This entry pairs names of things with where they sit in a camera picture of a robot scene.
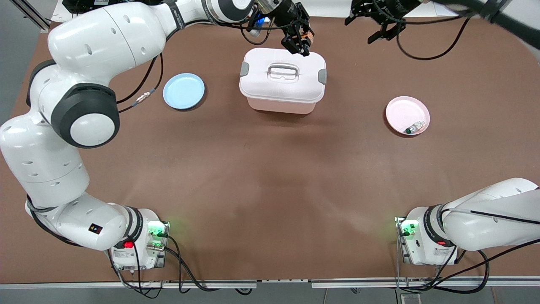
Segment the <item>small bottle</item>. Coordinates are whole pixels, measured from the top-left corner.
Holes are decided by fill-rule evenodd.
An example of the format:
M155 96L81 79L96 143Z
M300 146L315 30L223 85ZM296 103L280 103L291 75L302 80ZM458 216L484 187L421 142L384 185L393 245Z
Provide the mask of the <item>small bottle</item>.
M409 128L407 128L405 130L405 133L406 134L414 134L418 130L422 129L425 124L426 124L426 122L424 122L424 121L417 121L413 125L411 125Z

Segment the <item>gray floor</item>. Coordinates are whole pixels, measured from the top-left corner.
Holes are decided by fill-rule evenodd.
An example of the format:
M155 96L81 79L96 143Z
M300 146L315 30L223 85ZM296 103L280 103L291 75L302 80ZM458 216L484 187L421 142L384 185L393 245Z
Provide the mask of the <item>gray floor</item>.
M50 17L56 0L31 1L45 17ZM39 30L34 24L23 18L9 1L0 1L0 124L11 114L13 104L23 82L30 58L36 47ZM492 290L486 288L473 295L456 295L432 291L421 295L422 303L458 303L461 304L529 304L540 303L540 288L496 288L494 300ZM158 301L161 303L287 303L321 304L325 291L311 289L305 283L260 283L259 288L250 296L244 297L233 290L220 290L203 293L193 290L179 295L175 290L165 290ZM151 300L125 289L27 289L0 290L2 304L48 304L48 303L149 303ZM349 289L330 289L327 304L334 303L386 303L396 302L394 291L390 289L363 289L357 295Z

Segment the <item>lid handle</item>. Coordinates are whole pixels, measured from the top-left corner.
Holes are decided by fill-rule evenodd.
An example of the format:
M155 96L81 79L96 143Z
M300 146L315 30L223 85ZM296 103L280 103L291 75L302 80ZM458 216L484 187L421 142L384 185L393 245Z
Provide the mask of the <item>lid handle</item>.
M296 80L300 69L292 64L272 64L268 67L268 77L276 80Z

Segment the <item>cable connector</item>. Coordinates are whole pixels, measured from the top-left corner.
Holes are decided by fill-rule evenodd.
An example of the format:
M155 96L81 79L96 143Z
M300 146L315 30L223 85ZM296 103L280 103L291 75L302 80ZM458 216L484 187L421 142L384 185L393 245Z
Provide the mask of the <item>cable connector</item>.
M150 97L150 95L152 95L152 93L154 93L155 91L156 91L155 89L151 89L150 91L142 94L141 96L139 96L139 98L137 98L137 100L135 100L135 102L131 106L135 107L137 104L147 100L148 97Z

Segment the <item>pink plate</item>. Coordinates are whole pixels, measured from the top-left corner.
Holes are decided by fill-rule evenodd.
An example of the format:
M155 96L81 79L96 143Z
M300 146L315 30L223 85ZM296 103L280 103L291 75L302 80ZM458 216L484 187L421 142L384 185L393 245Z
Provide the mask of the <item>pink plate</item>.
M405 135L418 135L429 126L429 111L426 106L416 98L400 96L392 99L386 106L386 119L394 130ZM418 121L426 124L414 134L407 134L405 130Z

